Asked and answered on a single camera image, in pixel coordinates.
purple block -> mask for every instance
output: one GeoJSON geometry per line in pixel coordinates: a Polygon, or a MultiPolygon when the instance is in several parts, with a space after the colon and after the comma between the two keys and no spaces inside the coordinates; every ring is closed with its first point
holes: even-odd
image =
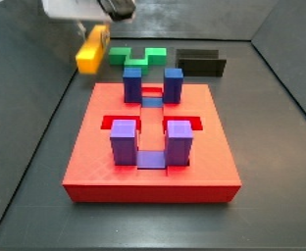
{"type": "Polygon", "coordinates": [[[138,169],[149,169],[149,170],[166,169],[163,151],[139,151],[138,169]]]}
{"type": "Polygon", "coordinates": [[[169,121],[166,131],[166,165],[188,166],[193,145],[193,130],[189,121],[169,121]]]}
{"type": "Polygon", "coordinates": [[[110,133],[117,166],[138,165],[137,121],[115,120],[110,133]]]}

red base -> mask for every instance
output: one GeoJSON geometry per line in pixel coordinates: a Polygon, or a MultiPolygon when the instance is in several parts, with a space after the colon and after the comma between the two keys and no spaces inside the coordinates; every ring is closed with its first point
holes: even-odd
{"type": "MultiPolygon", "coordinates": [[[[145,87],[162,85],[145,84],[145,87]]],[[[241,187],[241,179],[209,87],[184,84],[179,105],[165,105],[161,112],[155,108],[149,109],[123,103],[122,83],[99,83],[95,86],[63,180],[72,200],[146,203],[232,201],[241,187]],[[141,117],[141,150],[163,149],[163,124],[167,120],[197,118],[193,121],[190,166],[167,167],[166,170],[117,167],[110,143],[110,121],[107,126],[102,126],[106,125],[106,116],[122,119],[126,116],[141,117]]]]}

gray surface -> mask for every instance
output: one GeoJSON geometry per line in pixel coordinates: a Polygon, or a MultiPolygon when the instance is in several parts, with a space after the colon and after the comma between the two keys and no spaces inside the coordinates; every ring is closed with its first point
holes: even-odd
{"type": "Polygon", "coordinates": [[[306,112],[306,0],[280,0],[253,44],[306,112]]]}
{"type": "Polygon", "coordinates": [[[0,220],[76,68],[74,26],[39,7],[0,3],[0,220]]]}
{"type": "MultiPolygon", "coordinates": [[[[163,46],[166,41],[113,41],[163,46]]],[[[60,185],[95,78],[78,75],[0,226],[0,248],[306,248],[306,120],[250,43],[167,41],[220,49],[224,77],[209,81],[244,187],[228,205],[74,204],[60,185]]],[[[119,81],[102,65],[98,79],[119,81]]],[[[162,81],[153,67],[147,81],[162,81]]]]}
{"type": "Polygon", "coordinates": [[[138,0],[131,24],[111,37],[252,40],[277,0],[138,0]]]}

building block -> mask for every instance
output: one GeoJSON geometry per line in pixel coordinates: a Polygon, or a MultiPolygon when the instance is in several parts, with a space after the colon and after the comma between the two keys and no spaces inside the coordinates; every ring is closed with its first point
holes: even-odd
{"type": "Polygon", "coordinates": [[[162,108],[162,98],[143,97],[143,108],[162,108]]]}
{"type": "Polygon", "coordinates": [[[110,41],[109,25],[96,25],[78,55],[76,62],[82,74],[95,74],[110,41]]]}
{"type": "Polygon", "coordinates": [[[142,131],[139,135],[139,150],[165,150],[162,118],[163,114],[161,108],[142,108],[141,119],[145,123],[142,124],[142,131]]]}
{"type": "Polygon", "coordinates": [[[126,58],[125,62],[126,68],[142,68],[143,75],[149,74],[149,58],[145,59],[131,59],[130,57],[126,58]]]}
{"type": "Polygon", "coordinates": [[[123,66],[126,58],[131,56],[133,48],[111,47],[109,51],[109,63],[111,66],[123,66]]]}
{"type": "Polygon", "coordinates": [[[184,84],[184,74],[181,69],[165,69],[163,77],[163,95],[165,104],[178,104],[181,102],[184,84]]]}
{"type": "Polygon", "coordinates": [[[165,66],[167,63],[167,49],[166,48],[146,48],[146,55],[149,56],[149,64],[151,66],[165,66]]]}
{"type": "Polygon", "coordinates": [[[175,62],[185,76],[222,76],[226,65],[218,50],[178,49],[175,62]]]}
{"type": "Polygon", "coordinates": [[[110,133],[117,166],[138,165],[137,121],[115,120],[110,133]]]}
{"type": "Polygon", "coordinates": [[[189,121],[167,122],[165,150],[167,166],[189,166],[193,138],[189,121]]]}
{"type": "Polygon", "coordinates": [[[149,74],[150,66],[166,65],[166,48],[146,48],[143,59],[133,58],[133,49],[130,47],[113,47],[109,51],[109,62],[111,66],[123,66],[129,68],[142,68],[143,75],[149,74]]]}
{"type": "Polygon", "coordinates": [[[163,151],[139,151],[138,169],[161,170],[166,169],[163,151]]]}
{"type": "Polygon", "coordinates": [[[143,102],[142,69],[125,68],[123,82],[125,82],[125,102],[142,103],[143,102]]]}
{"type": "Polygon", "coordinates": [[[189,121],[192,130],[204,130],[201,117],[196,116],[163,116],[163,130],[167,130],[169,121],[189,121]]]}
{"type": "MultiPolygon", "coordinates": [[[[229,144],[224,135],[214,100],[209,86],[185,84],[182,102],[197,100],[196,114],[201,116],[204,130],[194,130],[194,141],[190,153],[190,166],[167,166],[166,170],[139,170],[137,166],[115,166],[110,131],[99,130],[103,117],[113,116],[113,110],[123,113],[123,107],[115,100],[123,100],[123,83],[99,83],[92,92],[78,141],[63,179],[63,186],[75,202],[141,202],[141,203],[221,203],[234,198],[241,179],[236,169],[229,144]],[[111,96],[111,104],[101,100],[111,96]]],[[[142,129],[146,124],[162,120],[165,113],[173,109],[141,110],[142,129]]],[[[175,108],[175,113],[186,116],[189,111],[175,108]]],[[[131,114],[138,108],[131,107],[131,114]]]]}
{"type": "Polygon", "coordinates": [[[114,121],[117,120],[137,121],[137,130],[142,130],[141,116],[131,116],[131,115],[105,115],[101,129],[111,129],[114,121]]]}

gray floor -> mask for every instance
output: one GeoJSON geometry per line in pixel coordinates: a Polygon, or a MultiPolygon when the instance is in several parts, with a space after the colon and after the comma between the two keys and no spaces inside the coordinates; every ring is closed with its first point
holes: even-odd
{"type": "MultiPolygon", "coordinates": [[[[218,48],[228,63],[210,83],[244,187],[228,205],[74,204],[60,185],[94,82],[78,75],[0,226],[0,248],[306,248],[306,119],[248,42],[113,41],[113,45],[218,48]]],[[[162,81],[154,67],[147,81],[162,81]]]]}

